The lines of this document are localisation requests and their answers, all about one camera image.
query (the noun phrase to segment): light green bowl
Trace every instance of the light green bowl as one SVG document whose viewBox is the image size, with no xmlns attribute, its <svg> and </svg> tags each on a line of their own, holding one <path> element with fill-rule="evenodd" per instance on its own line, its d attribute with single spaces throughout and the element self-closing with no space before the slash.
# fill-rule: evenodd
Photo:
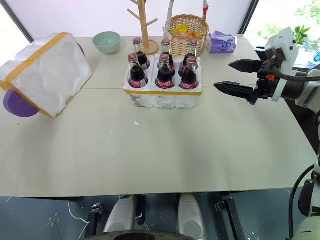
<svg viewBox="0 0 320 240">
<path fill-rule="evenodd" d="M 114 54 L 119 51 L 121 37 L 114 31 L 101 32 L 94 36 L 93 44 L 103 54 Z"/>
</svg>

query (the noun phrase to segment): yellow tape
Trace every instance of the yellow tape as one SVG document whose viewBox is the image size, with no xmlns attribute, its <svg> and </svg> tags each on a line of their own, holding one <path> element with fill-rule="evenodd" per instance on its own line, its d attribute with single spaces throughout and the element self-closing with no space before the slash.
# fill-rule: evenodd
<svg viewBox="0 0 320 240">
<path fill-rule="evenodd" d="M 8 76 L 6 76 L 4 81 L 0 81 L 0 87 L 4 91 L 12 90 L 19 94 L 24 100 L 26 100 L 31 106 L 37 109 L 39 112 L 50 116 L 49 113 L 38 107 L 33 101 L 31 101 L 28 97 L 26 97 L 19 89 L 17 89 L 12 81 L 17 78 L 26 68 L 30 67 L 38 58 L 40 58 L 43 54 L 45 54 L 49 49 L 57 45 L 65 36 L 69 33 L 62 32 L 57 36 L 52 38 L 47 44 L 41 47 L 38 51 L 32 54 L 27 60 L 23 61 L 19 66 L 17 66 Z"/>
<path fill-rule="evenodd" d="M 201 92 L 180 92 L 180 91 L 132 91 L 124 89 L 127 94 L 149 94 L 149 95 L 183 95 L 183 96 L 200 96 Z"/>
</svg>

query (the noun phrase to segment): purple package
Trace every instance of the purple package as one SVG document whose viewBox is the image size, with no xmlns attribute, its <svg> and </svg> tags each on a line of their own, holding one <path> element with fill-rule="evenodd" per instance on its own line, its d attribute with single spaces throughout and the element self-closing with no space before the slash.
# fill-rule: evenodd
<svg viewBox="0 0 320 240">
<path fill-rule="evenodd" d="M 237 47 L 237 37 L 215 31 L 208 35 L 206 47 L 210 54 L 232 54 Z"/>
</svg>

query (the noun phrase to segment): styrofoam packaging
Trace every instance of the styrofoam packaging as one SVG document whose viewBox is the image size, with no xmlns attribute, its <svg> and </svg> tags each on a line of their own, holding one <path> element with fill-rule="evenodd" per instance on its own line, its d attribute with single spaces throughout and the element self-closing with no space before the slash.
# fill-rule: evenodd
<svg viewBox="0 0 320 240">
<path fill-rule="evenodd" d="M 196 78 L 199 85 L 195 89 L 186 90 L 179 87 L 181 83 L 181 77 L 178 74 L 180 63 L 183 58 L 174 58 L 175 75 L 173 76 L 172 88 L 159 88 L 156 85 L 156 79 L 158 77 L 158 62 L 160 54 L 155 55 L 155 63 L 153 66 L 153 77 L 151 85 L 151 93 L 153 95 L 153 105 L 160 109 L 191 109 L 197 105 L 198 99 L 203 91 L 202 73 L 201 73 L 201 60 L 197 57 L 198 68 L 195 71 Z"/>
<path fill-rule="evenodd" d="M 134 88 L 129 84 L 130 78 L 130 65 L 126 71 L 123 89 L 131 98 L 133 104 L 137 107 L 152 108 L 154 106 L 153 96 L 150 94 L 151 85 L 153 81 L 153 71 L 155 64 L 155 56 L 148 55 L 150 67 L 144 71 L 148 78 L 148 83 L 142 88 Z"/>
<path fill-rule="evenodd" d="M 51 117 L 60 114 L 91 77 L 90 66 L 70 33 L 34 41 L 0 67 L 1 87 L 23 95 Z"/>
</svg>

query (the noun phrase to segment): cola bottle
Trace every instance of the cola bottle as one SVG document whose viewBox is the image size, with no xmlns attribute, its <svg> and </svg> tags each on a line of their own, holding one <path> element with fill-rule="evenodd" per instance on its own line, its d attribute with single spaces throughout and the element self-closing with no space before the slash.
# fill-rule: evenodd
<svg viewBox="0 0 320 240">
<path fill-rule="evenodd" d="M 174 86 L 170 67 L 170 56 L 167 53 L 160 55 L 160 65 L 155 84 L 161 89 L 170 89 Z"/>
<path fill-rule="evenodd" d="M 145 85 L 147 85 L 148 78 L 138 61 L 138 55 L 131 53 L 128 56 L 128 60 L 130 63 L 130 86 L 135 89 L 143 88 Z"/>
<path fill-rule="evenodd" d="M 169 39 L 163 39 L 161 42 L 161 54 L 168 54 L 169 55 L 169 65 L 171 68 L 172 77 L 176 74 L 175 70 L 175 63 L 172 57 L 172 49 L 171 49 L 171 41 Z"/>
<path fill-rule="evenodd" d="M 179 85 L 180 88 L 191 90 L 198 87 L 199 82 L 196 76 L 196 68 L 197 68 L 197 58 L 195 56 L 190 56 L 186 60 L 186 68 L 183 72 L 181 83 Z"/>
<path fill-rule="evenodd" d="M 187 59 L 189 57 L 197 57 L 197 47 L 198 47 L 198 41 L 196 39 L 191 39 L 189 41 L 189 49 L 186 52 L 186 55 L 185 55 L 183 61 L 180 63 L 180 67 L 179 67 L 179 71 L 178 71 L 180 77 L 183 76 L 184 71 L 186 69 Z"/>
<path fill-rule="evenodd" d="M 147 70 L 150 67 L 150 61 L 144 52 L 144 46 L 142 45 L 142 40 L 140 37 L 135 37 L 133 39 L 133 50 L 138 56 L 138 60 L 142 69 Z"/>
</svg>

